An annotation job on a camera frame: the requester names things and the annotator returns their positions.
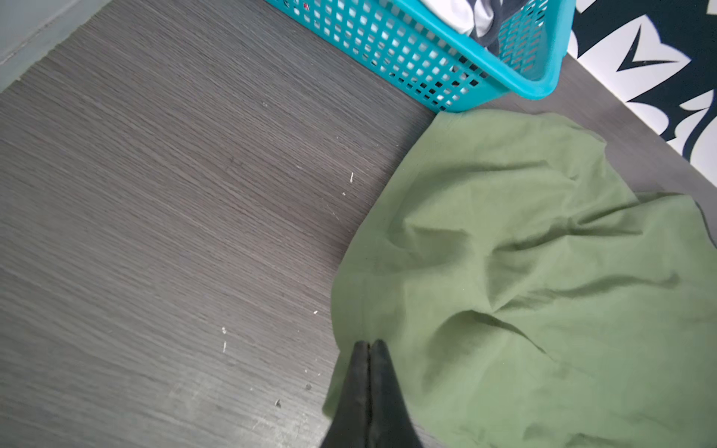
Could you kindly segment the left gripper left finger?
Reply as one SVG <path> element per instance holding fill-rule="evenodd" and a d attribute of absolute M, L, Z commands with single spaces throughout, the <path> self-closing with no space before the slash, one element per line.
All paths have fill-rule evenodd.
<path fill-rule="evenodd" d="M 370 345 L 354 345 L 336 413 L 321 448 L 365 448 L 370 427 Z"/>

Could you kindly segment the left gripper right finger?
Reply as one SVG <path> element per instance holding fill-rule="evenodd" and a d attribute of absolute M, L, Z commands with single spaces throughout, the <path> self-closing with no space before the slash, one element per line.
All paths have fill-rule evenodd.
<path fill-rule="evenodd" d="M 421 448 L 390 357 L 388 345 L 376 340 L 369 352 L 370 419 L 368 446 Z"/>

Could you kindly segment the green tank top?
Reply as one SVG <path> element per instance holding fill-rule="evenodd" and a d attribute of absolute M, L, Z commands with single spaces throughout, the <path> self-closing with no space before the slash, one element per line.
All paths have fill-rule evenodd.
<path fill-rule="evenodd" d="M 636 193 L 554 114 L 439 114 L 332 286 L 340 355 L 384 340 L 447 447 L 713 447 L 716 248 L 695 201 Z"/>

